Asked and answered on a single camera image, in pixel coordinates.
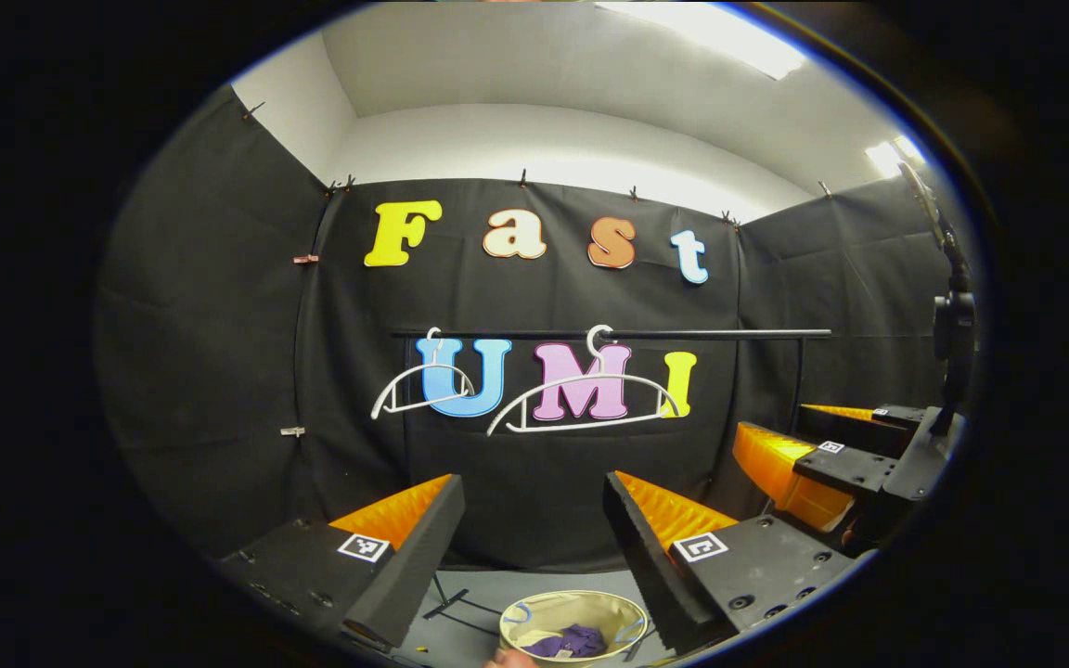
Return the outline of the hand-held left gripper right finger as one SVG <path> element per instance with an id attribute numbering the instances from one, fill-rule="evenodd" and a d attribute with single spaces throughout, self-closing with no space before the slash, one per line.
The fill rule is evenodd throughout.
<path id="1" fill-rule="evenodd" d="M 775 516 L 690 527 L 663 541 L 650 521 L 678 495 L 622 472 L 606 475 L 602 504 L 667 649 L 690 654 L 763 633 L 797 616 L 872 559 L 852 558 Z"/>

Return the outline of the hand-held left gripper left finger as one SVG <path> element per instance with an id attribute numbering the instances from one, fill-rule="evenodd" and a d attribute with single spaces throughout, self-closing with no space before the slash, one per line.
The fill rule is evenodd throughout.
<path id="1" fill-rule="evenodd" d="M 463 517 L 458 473 L 337 521 L 289 521 L 219 559 L 224 578 L 323 641 L 403 643 Z"/>

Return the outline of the black backdrop cloth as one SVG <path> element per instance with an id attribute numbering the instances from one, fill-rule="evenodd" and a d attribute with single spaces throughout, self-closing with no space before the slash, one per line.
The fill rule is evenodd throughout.
<path id="1" fill-rule="evenodd" d="M 755 515 L 735 424 L 811 405 L 934 405 L 947 259 L 900 178 L 745 226 L 590 187 L 508 178 L 321 182 L 224 90 L 157 153 L 100 271 L 95 360 L 152 502 L 210 557 L 293 519 L 334 521 L 445 473 L 466 510 L 448 568 L 623 566 L 601 508 L 613 469 Z M 317 263 L 296 265 L 297 255 Z M 616 330 L 816 329 L 796 343 L 621 340 L 628 372 L 686 393 L 662 422 L 486 436 L 539 383 L 534 347 Z M 431 361 L 476 388 L 370 419 Z M 284 437 L 283 428 L 306 428 Z"/>

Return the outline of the white plastic clothes hanger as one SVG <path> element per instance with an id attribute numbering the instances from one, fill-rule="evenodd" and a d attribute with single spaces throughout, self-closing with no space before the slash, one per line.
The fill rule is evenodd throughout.
<path id="1" fill-rule="evenodd" d="M 427 342 L 434 342 L 432 360 L 425 361 L 425 363 L 420 366 L 413 366 L 405 369 L 405 371 L 400 372 L 398 376 L 386 384 L 385 388 L 381 390 L 378 397 L 375 398 L 372 409 L 370 409 L 370 419 L 372 419 L 372 421 L 377 421 L 381 413 L 406 413 L 420 409 L 421 407 L 440 405 L 441 403 L 453 401 L 453 399 L 467 398 L 475 393 L 476 388 L 466 372 L 463 372 L 462 369 L 459 369 L 456 366 L 438 363 L 438 353 L 440 353 L 445 344 L 445 339 L 441 338 L 441 329 L 438 327 L 429 328 L 423 339 Z M 423 375 L 429 371 L 429 369 L 446 369 L 446 371 L 453 372 L 455 376 L 459 376 L 459 390 L 453 393 L 446 394 L 445 397 L 424 399 L 424 401 L 410 403 L 410 405 L 399 405 L 398 391 L 400 386 L 404 384 L 404 380 L 408 380 L 413 376 L 419 376 L 419 379 L 423 380 Z"/>
<path id="2" fill-rule="evenodd" d="M 585 361 L 568 343 L 534 347 L 539 383 L 500 407 L 486 434 L 551 434 L 685 418 L 690 406 L 669 386 L 628 372 L 632 349 L 611 341 L 611 333 L 608 325 L 586 331 Z"/>

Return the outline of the ceiling light panel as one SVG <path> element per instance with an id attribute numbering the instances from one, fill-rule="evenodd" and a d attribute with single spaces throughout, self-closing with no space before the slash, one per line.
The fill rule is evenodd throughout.
<path id="1" fill-rule="evenodd" d="M 920 168 L 926 164 L 921 150 L 907 135 L 897 135 L 873 147 L 865 147 L 864 153 L 881 178 L 899 176 L 902 173 L 902 165 Z"/>

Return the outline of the black metal clothes rack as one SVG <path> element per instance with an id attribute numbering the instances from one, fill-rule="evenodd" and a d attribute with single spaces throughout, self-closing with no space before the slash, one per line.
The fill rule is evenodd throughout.
<path id="1" fill-rule="evenodd" d="M 799 351 L 799 372 L 797 380 L 801 384 L 802 377 L 802 366 L 803 356 L 805 356 L 805 342 L 807 339 L 826 339 L 831 333 L 826 329 L 816 329 L 816 330 L 761 330 L 761 329 L 748 329 L 748 330 L 679 330 L 679 331 L 615 331 L 611 333 L 613 340 L 700 340 L 700 341 L 747 341 L 747 340 L 793 340 L 797 342 Z M 682 397 L 682 390 L 675 389 L 675 394 L 678 398 Z M 551 432 L 551 434 L 560 434 L 559 432 Z M 525 434 L 525 435 L 547 435 L 547 434 Z M 613 469 L 610 472 L 621 472 L 620 470 Z M 637 477 L 637 475 L 632 475 L 637 479 L 644 481 L 642 478 Z M 650 481 L 644 481 L 646 485 L 656 486 L 657 490 L 664 490 L 664 487 L 656 485 Z M 603 481 L 601 487 L 601 504 L 602 504 L 602 492 L 605 487 L 605 481 Z M 653 511 L 650 514 L 650 521 L 656 527 L 656 532 L 663 541 L 672 540 L 672 538 L 679 538 L 683 535 L 683 530 L 690 527 L 696 528 L 715 528 L 718 524 L 729 525 L 733 524 L 734 521 L 730 519 L 729 516 L 724 515 L 718 511 L 713 510 L 711 507 L 706 507 L 696 500 L 687 498 L 685 495 L 678 495 L 678 500 L 667 500 L 665 502 L 665 508 L 663 510 Z M 648 612 L 648 605 L 640 605 L 646 613 Z M 637 649 L 641 641 L 637 644 L 632 646 L 628 651 L 632 649 Z"/>

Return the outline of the purple corduroy shirt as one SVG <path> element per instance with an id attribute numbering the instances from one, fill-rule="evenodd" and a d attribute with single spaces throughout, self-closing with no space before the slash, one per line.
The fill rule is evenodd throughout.
<path id="1" fill-rule="evenodd" d="M 598 627 L 572 624 L 555 633 L 538 633 L 534 641 L 525 641 L 521 648 L 536 657 L 575 661 L 606 654 L 610 643 Z"/>

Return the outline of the cream round laundry hamper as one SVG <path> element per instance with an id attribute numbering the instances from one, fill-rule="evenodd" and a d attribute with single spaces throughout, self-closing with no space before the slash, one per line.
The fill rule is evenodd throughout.
<path id="1" fill-rule="evenodd" d="M 572 624 L 598 627 L 608 642 L 608 651 L 598 657 L 553 661 L 523 651 L 525 641 L 534 641 L 538 633 L 555 633 Z M 520 649 L 534 657 L 540 668 L 591 668 L 611 659 L 641 641 L 650 626 L 650 616 L 628 597 L 591 589 L 563 589 L 522 597 L 503 609 L 499 621 L 500 649 Z"/>

